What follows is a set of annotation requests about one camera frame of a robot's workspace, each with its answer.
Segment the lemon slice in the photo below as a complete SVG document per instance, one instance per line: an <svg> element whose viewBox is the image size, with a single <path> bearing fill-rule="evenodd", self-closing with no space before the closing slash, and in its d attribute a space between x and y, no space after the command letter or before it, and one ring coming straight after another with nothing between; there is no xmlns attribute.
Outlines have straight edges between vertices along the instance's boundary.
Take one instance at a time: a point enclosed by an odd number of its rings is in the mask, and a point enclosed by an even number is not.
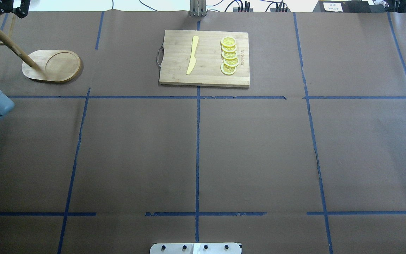
<svg viewBox="0 0 406 254"><path fill-rule="evenodd" d="M234 52L222 51L222 57L227 60L233 60L233 59L237 58L237 52L236 51L234 51Z"/></svg>
<svg viewBox="0 0 406 254"><path fill-rule="evenodd" d="M231 59L231 60L224 59L223 63L230 67L236 67L239 65L239 58L235 58L235 59Z"/></svg>
<svg viewBox="0 0 406 254"><path fill-rule="evenodd" d="M236 72L236 67L230 67L230 66L222 63L222 65L220 65L220 70L222 71L222 73L224 73L226 75L232 75Z"/></svg>
<svg viewBox="0 0 406 254"><path fill-rule="evenodd" d="M234 45L233 47L226 47L224 45L222 45L222 50L227 52L227 53L231 53L237 50L236 45Z"/></svg>
<svg viewBox="0 0 406 254"><path fill-rule="evenodd" d="M236 39L230 36L223 37L220 43L226 47L234 47L236 45Z"/></svg>

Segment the metal stand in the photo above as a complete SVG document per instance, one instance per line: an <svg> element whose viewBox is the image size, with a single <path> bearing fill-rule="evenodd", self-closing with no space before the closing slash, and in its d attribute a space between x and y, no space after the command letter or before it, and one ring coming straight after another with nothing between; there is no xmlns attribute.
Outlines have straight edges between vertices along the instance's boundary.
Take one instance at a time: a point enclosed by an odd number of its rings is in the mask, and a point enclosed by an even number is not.
<svg viewBox="0 0 406 254"><path fill-rule="evenodd" d="M190 0L190 11L191 16L206 16L208 11L206 10L206 0Z"/></svg>

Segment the white label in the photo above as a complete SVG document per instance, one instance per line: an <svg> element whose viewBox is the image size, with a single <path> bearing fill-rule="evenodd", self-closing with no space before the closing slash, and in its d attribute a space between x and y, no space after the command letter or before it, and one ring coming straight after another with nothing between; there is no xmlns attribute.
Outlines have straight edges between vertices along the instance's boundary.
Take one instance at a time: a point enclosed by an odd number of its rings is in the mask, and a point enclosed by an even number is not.
<svg viewBox="0 0 406 254"><path fill-rule="evenodd" d="M327 11L343 11L341 3L324 3L324 9Z"/></svg>

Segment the black cable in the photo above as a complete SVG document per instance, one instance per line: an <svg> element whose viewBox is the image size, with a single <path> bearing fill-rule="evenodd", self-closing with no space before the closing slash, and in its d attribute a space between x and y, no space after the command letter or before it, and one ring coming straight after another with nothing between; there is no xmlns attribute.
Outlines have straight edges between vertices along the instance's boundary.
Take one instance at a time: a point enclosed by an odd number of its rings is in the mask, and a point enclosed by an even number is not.
<svg viewBox="0 0 406 254"><path fill-rule="evenodd" d="M244 8L244 4L242 3L242 1L241 0L233 0L228 6L227 6L227 8L225 9L225 11L227 11L228 10L228 7L230 7L230 5L232 4L232 3L234 3L234 2L237 2L237 11L239 11L239 8Z"/></svg>
<svg viewBox="0 0 406 254"><path fill-rule="evenodd" d="M222 1L218 2L218 3L216 3L215 5L206 5L206 7L214 7L214 6L218 5L219 3L223 2L223 1L224 1L224 0L222 0Z"/></svg>
<svg viewBox="0 0 406 254"><path fill-rule="evenodd" d="M158 11L158 10L153 9L153 8L151 8L150 6L148 6L148 5L144 4L144 3L142 3L142 1L140 1L140 0L139 0L139 2L140 2L141 4L143 4L143 5L147 6L148 8L152 9L152 10Z"/></svg>
<svg viewBox="0 0 406 254"><path fill-rule="evenodd" d="M267 12L267 10L269 10L269 7L270 7L271 5L273 5L273 4L276 4L276 5L277 5L277 8L276 8L276 9L278 9L278 3L277 3L277 2L272 2L272 3L269 4L269 6L267 6L266 12Z"/></svg>

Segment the cutting board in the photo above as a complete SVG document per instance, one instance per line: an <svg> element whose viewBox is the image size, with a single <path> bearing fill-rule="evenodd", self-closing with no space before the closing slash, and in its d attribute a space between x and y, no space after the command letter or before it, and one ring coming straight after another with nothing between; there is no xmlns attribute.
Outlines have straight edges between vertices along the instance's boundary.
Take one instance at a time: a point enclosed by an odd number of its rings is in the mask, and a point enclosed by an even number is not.
<svg viewBox="0 0 406 254"><path fill-rule="evenodd" d="M195 51L197 62L193 71L186 75L189 65L192 37L198 35ZM220 40L225 36L236 39L239 65L232 75L223 74ZM223 87L250 86L250 62L248 59L248 33L166 30L164 57L161 63L159 83L164 85L206 85Z"/></svg>

